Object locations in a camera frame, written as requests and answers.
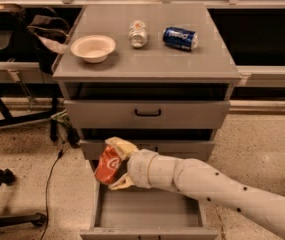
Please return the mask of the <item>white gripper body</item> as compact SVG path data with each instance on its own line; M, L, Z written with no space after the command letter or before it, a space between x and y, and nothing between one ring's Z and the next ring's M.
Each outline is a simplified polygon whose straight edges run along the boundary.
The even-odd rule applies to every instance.
M137 187L151 187L151 184L149 182L148 171L151 161L157 155L157 152L142 149L134 151L130 156L129 161L127 163L127 172L130 179Z

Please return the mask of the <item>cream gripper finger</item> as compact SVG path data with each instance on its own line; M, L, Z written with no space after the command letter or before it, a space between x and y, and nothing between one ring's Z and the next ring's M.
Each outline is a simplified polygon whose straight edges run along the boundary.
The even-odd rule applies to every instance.
M138 150L136 145L119 137L108 138L105 143L114 148L122 160L128 160L132 153Z
M117 177L115 181L108 186L108 188L110 190L122 190L134 185L135 183L133 182L131 177L127 173L125 173L120 177Z

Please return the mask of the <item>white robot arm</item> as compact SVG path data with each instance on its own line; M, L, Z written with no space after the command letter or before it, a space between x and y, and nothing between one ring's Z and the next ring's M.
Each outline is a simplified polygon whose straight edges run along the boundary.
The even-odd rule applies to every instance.
M285 197L243 185L198 159L164 156L118 137L105 141L127 162L127 171L109 186L157 188L227 207L285 240Z

